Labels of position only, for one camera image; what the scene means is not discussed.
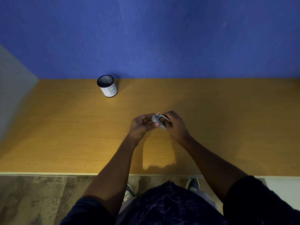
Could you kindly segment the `person's right hand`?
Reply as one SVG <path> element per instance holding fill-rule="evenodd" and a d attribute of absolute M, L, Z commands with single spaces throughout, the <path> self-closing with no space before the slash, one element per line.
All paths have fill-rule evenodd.
<path fill-rule="evenodd" d="M 189 140 L 192 139 L 183 119 L 173 110 L 166 112 L 163 116 L 167 117 L 170 121 L 165 118 L 161 118 L 161 121 L 165 124 L 170 136 L 176 140 L 178 144 L 184 147 Z"/>

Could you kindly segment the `person's left hand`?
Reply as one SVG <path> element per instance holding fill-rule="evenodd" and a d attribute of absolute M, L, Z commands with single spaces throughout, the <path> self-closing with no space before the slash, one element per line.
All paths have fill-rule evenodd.
<path fill-rule="evenodd" d="M 155 113 L 143 114 L 132 120 L 127 139 L 136 147 L 143 139 L 145 134 L 154 129 L 145 128 L 145 124 L 152 122 L 152 115 Z"/>

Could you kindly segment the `grey plug adapter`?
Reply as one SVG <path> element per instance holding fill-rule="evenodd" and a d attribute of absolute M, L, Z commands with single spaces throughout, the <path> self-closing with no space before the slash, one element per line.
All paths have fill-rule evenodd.
<path fill-rule="evenodd" d="M 163 119 L 167 120 L 167 121 L 170 122 L 170 123 L 172 123 L 172 121 L 171 121 L 168 117 L 166 117 L 166 116 L 160 114 L 159 112 L 156 113 L 156 114 L 154 114 L 154 115 L 152 115 L 152 122 L 157 122 L 157 123 L 159 123 L 159 125 L 160 125 L 159 127 L 166 130 L 166 129 L 167 129 L 167 128 L 166 128 L 166 125 L 160 120 L 160 118 L 163 118 Z"/>

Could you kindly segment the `person's right forearm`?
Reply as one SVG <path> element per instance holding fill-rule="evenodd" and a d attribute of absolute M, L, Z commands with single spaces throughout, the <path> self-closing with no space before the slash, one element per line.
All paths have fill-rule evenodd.
<path fill-rule="evenodd" d="M 178 143 L 192 157 L 209 187 L 222 203 L 231 186 L 248 176 L 238 167 L 205 148 L 190 135 L 178 140 Z"/>

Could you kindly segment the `person's left forearm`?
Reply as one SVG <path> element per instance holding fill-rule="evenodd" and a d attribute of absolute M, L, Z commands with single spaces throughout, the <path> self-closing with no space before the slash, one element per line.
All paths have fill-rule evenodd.
<path fill-rule="evenodd" d="M 100 202 L 114 219 L 118 217 L 123 203 L 133 152 L 140 140 L 128 134 L 82 195 Z"/>

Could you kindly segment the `grey left shoe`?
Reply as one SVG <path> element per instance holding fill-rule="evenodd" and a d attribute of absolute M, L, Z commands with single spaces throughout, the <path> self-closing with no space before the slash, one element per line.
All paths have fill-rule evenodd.
<path fill-rule="evenodd" d="M 127 201 L 132 201 L 135 198 L 136 198 L 136 196 L 135 196 L 135 193 L 134 193 L 131 185 L 129 183 L 127 183 L 125 195 L 124 195 L 124 198 L 123 198 L 123 203 L 125 203 Z"/>

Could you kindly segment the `grey shoe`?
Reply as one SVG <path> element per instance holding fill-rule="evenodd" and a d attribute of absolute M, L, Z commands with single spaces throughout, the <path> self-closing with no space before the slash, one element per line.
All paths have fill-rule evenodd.
<path fill-rule="evenodd" d="M 198 192 L 200 191 L 200 184 L 197 178 L 190 178 L 187 181 L 186 184 L 186 189 L 193 191 L 193 192 Z"/>
<path fill-rule="evenodd" d="M 123 203 L 125 203 L 127 201 L 132 201 L 135 198 L 136 198 L 136 196 L 135 196 L 135 193 L 134 193 L 131 185 L 129 183 L 127 183 L 125 195 L 124 195 L 124 198 L 123 198 Z"/>

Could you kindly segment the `grey right shoe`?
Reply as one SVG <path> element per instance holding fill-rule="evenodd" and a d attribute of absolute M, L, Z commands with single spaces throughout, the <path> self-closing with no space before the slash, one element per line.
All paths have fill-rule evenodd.
<path fill-rule="evenodd" d="M 190 178 L 187 181 L 186 184 L 186 189 L 193 191 L 193 192 L 198 192 L 200 191 L 200 184 L 197 178 Z"/>

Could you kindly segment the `dark navy patterned shirt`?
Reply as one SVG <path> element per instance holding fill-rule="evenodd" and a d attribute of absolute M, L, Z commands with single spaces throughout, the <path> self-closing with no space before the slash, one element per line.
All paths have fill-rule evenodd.
<path fill-rule="evenodd" d="M 59 225 L 300 225 L 300 211 L 253 176 L 231 186 L 223 214 L 201 196 L 168 181 L 134 199 L 117 219 L 99 201 L 83 197 Z"/>

